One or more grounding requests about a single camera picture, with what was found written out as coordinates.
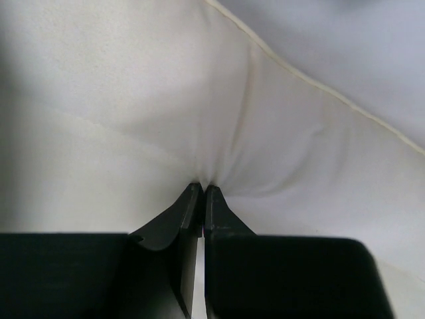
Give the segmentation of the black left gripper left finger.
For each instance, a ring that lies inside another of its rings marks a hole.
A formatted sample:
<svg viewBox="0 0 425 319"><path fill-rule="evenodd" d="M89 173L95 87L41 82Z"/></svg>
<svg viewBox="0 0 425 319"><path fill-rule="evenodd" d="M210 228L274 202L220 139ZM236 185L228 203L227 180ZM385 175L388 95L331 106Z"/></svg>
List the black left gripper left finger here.
<svg viewBox="0 0 425 319"><path fill-rule="evenodd" d="M203 189L127 233L3 233L2 318L190 318Z"/></svg>

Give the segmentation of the cream white pillow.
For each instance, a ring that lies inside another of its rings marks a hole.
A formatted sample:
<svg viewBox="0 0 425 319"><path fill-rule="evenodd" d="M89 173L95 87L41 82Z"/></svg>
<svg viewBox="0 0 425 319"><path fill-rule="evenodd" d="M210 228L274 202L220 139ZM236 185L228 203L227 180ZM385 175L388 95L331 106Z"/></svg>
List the cream white pillow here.
<svg viewBox="0 0 425 319"><path fill-rule="evenodd" d="M423 318L424 2L1 2L3 232L127 233L192 181L362 241Z"/></svg>

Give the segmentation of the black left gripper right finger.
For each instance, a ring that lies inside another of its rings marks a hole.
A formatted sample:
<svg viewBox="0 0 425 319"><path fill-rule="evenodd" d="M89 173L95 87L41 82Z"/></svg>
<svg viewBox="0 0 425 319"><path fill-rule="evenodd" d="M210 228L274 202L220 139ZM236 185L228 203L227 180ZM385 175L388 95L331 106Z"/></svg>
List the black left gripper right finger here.
<svg viewBox="0 0 425 319"><path fill-rule="evenodd" d="M393 318L375 260L359 241L258 235L206 191L209 318Z"/></svg>

